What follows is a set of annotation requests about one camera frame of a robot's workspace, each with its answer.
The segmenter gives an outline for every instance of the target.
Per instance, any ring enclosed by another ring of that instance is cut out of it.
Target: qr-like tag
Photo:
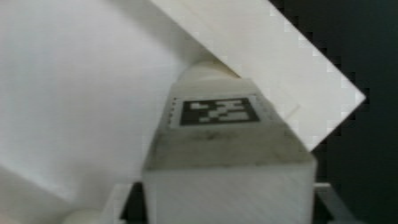
[[[246,98],[182,102],[180,126],[255,121],[259,117]]]

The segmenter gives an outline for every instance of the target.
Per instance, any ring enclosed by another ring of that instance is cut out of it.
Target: black background
[[[365,93],[314,150],[330,181],[367,224],[398,223],[398,1],[271,0]]]

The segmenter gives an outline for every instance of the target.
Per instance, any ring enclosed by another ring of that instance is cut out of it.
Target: white cardboard
[[[267,0],[150,1],[236,74],[251,78],[312,150],[363,95]],[[298,109],[285,117],[291,98]]]

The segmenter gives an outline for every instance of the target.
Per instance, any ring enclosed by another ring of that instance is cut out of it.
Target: white panel
[[[363,95],[273,5],[266,0],[150,1],[237,75],[253,79],[312,150]],[[285,116],[289,98],[298,109]]]

